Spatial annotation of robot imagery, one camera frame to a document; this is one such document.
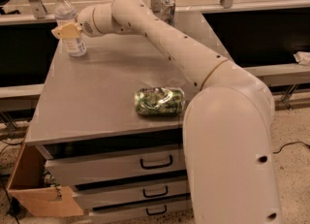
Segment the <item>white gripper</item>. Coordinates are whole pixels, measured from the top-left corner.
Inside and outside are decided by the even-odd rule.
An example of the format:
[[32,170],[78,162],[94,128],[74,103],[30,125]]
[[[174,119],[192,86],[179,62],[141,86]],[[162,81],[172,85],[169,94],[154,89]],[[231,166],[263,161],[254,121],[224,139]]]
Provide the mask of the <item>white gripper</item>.
[[57,26],[51,30],[53,36],[57,39],[76,39],[80,37],[82,31],[88,37],[94,37],[96,34],[93,24],[94,8],[89,6],[84,8],[77,15],[77,23],[68,22]]

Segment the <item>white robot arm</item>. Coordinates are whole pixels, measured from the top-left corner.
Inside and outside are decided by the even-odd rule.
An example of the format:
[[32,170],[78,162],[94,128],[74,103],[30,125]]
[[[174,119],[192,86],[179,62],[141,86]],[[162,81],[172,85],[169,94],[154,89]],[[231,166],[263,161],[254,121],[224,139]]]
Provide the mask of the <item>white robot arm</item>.
[[133,32],[197,89],[183,119],[183,148],[196,224],[282,224],[270,147],[274,100],[229,58],[155,16],[142,0],[83,9],[53,29],[58,39]]

